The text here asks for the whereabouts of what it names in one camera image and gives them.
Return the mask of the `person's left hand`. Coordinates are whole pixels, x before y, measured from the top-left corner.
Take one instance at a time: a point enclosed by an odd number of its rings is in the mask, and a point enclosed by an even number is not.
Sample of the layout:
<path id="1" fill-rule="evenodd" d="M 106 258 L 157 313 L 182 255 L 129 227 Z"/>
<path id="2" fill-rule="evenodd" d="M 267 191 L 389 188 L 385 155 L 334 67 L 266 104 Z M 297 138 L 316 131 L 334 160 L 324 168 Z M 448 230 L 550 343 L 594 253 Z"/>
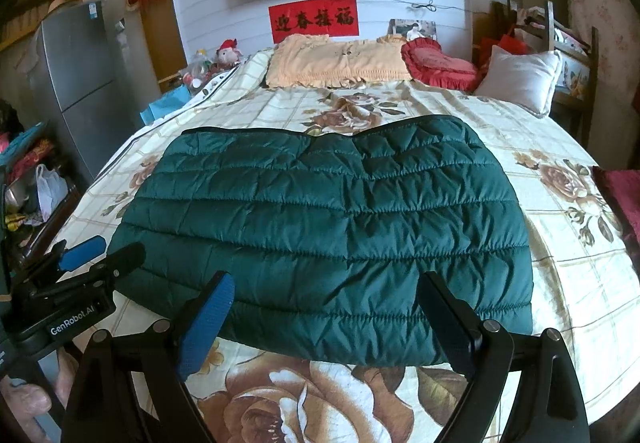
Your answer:
<path id="1" fill-rule="evenodd" d="M 56 362 L 58 362 L 58 374 L 53 388 L 58 400 L 66 407 L 78 363 L 63 348 L 58 349 L 58 352 L 56 352 Z M 25 432 L 26 437 L 29 438 L 29 441 L 52 442 L 52 439 L 44 432 L 37 420 L 38 416 L 46 415 L 52 407 L 52 401 L 46 391 L 39 385 L 32 385 L 31 383 L 13 385 L 9 377 L 4 377 L 1 380 L 1 394 L 8 402 L 9 409 Z"/>

